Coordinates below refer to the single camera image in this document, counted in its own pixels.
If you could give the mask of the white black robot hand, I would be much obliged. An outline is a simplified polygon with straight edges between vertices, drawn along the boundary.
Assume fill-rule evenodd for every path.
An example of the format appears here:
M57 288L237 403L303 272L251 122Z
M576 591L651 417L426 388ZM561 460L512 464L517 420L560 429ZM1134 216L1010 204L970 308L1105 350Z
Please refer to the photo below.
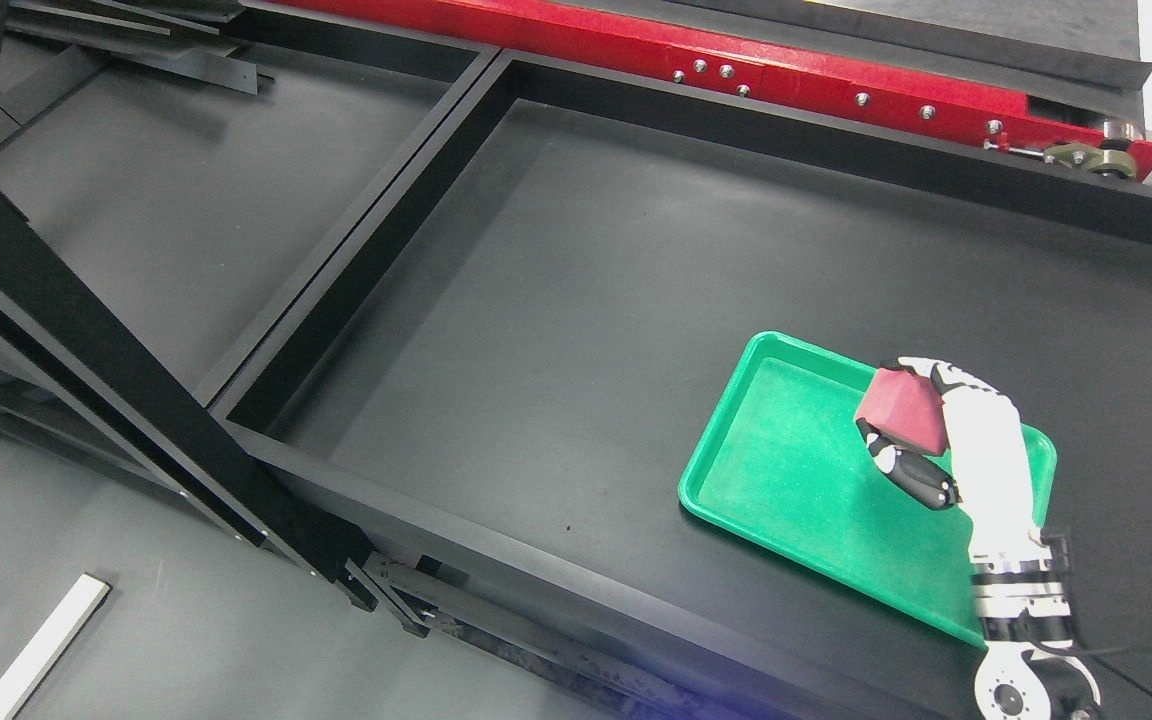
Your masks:
M1033 518L1026 445L1010 397L948 361L899 357L881 367L932 379L943 402L948 450L940 457L919 454L855 423L879 473L931 510L964 511L972 520L970 560L1029 556L1046 547Z

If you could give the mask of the robot forearm with wrist rings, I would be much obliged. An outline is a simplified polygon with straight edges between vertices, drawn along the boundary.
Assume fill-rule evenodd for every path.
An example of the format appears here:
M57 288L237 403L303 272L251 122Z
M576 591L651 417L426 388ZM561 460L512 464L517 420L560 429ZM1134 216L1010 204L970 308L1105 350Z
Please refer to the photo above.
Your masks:
M1029 556L973 556L973 611L986 642L973 700L983 719L1105 715L1100 684L1076 655L1069 566L1061 536Z

